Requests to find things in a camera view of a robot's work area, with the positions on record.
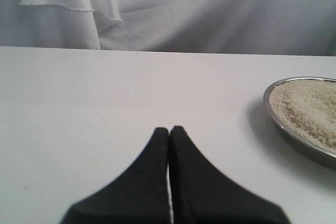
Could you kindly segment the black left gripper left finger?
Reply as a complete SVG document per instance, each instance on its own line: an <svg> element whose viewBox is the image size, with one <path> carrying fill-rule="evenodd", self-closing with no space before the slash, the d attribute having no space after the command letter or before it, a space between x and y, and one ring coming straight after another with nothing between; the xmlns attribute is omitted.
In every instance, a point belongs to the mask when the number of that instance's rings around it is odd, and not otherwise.
<svg viewBox="0 0 336 224"><path fill-rule="evenodd" d="M170 223L169 132L157 127L134 162L113 182L73 204L62 223Z"/></svg>

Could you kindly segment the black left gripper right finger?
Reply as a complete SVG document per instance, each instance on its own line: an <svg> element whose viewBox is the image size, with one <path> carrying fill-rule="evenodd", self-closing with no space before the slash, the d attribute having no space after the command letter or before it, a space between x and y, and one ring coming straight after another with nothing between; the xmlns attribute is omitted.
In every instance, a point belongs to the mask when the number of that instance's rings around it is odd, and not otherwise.
<svg viewBox="0 0 336 224"><path fill-rule="evenodd" d="M290 223L281 207L222 174L182 126L170 132L169 177L174 223Z"/></svg>

